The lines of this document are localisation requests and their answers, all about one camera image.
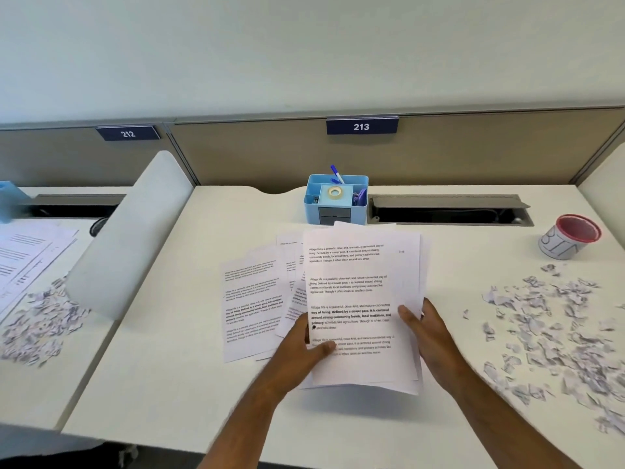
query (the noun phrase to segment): white wall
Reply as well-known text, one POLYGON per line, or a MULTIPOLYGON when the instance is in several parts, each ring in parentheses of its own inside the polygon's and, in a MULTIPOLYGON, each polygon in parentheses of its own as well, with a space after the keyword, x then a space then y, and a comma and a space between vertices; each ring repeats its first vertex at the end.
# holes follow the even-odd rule
POLYGON ((586 178, 579 190, 625 247, 625 143, 586 178))
POLYGON ((0 0, 0 123, 625 102, 625 0, 0 0))

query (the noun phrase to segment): paper cup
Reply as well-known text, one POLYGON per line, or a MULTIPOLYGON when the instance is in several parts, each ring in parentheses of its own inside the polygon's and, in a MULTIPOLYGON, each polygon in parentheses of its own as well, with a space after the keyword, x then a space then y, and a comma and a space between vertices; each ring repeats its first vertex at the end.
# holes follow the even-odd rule
POLYGON ((589 243, 601 238, 601 229, 592 220, 577 214, 559 216, 556 225, 538 241, 543 253, 556 260, 568 260, 589 243))

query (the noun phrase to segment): desk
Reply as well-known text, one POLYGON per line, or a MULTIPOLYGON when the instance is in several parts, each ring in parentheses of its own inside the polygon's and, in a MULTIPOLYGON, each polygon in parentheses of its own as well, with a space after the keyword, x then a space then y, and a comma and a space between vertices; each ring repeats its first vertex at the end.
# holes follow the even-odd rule
MULTIPOLYGON (((372 186, 370 192, 518 194, 531 206, 533 228, 410 226, 433 240, 427 295, 476 368, 493 359, 479 318, 493 311, 481 293, 540 273, 550 260, 536 243, 559 214, 583 214, 603 228, 600 242, 567 268, 601 283, 608 301, 625 302, 625 251, 574 186, 372 186), (468 325, 465 308, 476 316, 468 325)), ((304 188, 273 196, 248 187, 197 187, 63 432, 205 451, 261 368, 253 359, 223 363, 219 265, 272 243, 276 233, 305 228, 303 194, 304 188)), ((621 347, 624 341, 621 336, 621 347)), ((500 347, 496 354, 501 358, 500 347)), ((622 437, 595 430, 596 415, 574 400, 535 401, 522 410, 583 466, 622 465, 622 437)), ((417 398, 365 387, 291 392, 276 411, 261 460, 326 469, 494 467, 427 367, 417 398)))
MULTIPOLYGON (((30 196, 123 194, 127 190, 128 188, 23 188, 30 196)), ((89 229, 94 219, 51 220, 61 226, 78 229, 77 241, 29 286, 29 292, 43 291, 52 281, 65 275, 92 240, 89 229)), ((61 353, 51 358, 43 367, 0 360, 0 423, 40 430, 60 430, 113 332, 112 321, 90 313, 84 320, 82 329, 65 336, 61 353)))

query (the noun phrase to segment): blue desk organizer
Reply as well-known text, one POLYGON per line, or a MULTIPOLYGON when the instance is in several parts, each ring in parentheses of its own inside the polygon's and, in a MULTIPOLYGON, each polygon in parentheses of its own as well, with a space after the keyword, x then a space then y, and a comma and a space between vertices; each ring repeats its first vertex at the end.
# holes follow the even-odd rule
POLYGON ((11 181, 0 180, 0 224, 11 222, 30 199, 11 181))
POLYGON ((306 186, 304 196, 304 209, 306 210, 306 221, 309 224, 333 225, 336 220, 351 222, 352 224, 365 225, 367 223, 367 204, 369 202, 368 192, 365 193, 365 202, 362 206, 352 206, 352 194, 358 194, 363 189, 369 189, 369 178, 367 176, 340 175, 345 184, 335 184, 332 179, 336 179, 334 174, 311 174, 306 186), (336 200, 326 200, 321 196, 322 191, 327 187, 341 186, 344 189, 344 197, 336 200))

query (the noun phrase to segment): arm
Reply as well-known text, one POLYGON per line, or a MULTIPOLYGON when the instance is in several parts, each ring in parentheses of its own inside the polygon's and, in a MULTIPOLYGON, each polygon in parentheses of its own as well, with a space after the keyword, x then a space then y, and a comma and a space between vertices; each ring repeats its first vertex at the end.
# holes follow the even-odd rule
POLYGON ((399 315, 417 336, 428 369, 456 400, 499 469, 579 468, 473 372, 428 299, 423 313, 419 321, 407 307, 399 307, 399 315))
POLYGON ((239 400, 198 469, 256 469, 278 403, 336 344, 306 348, 308 314, 301 315, 239 400))

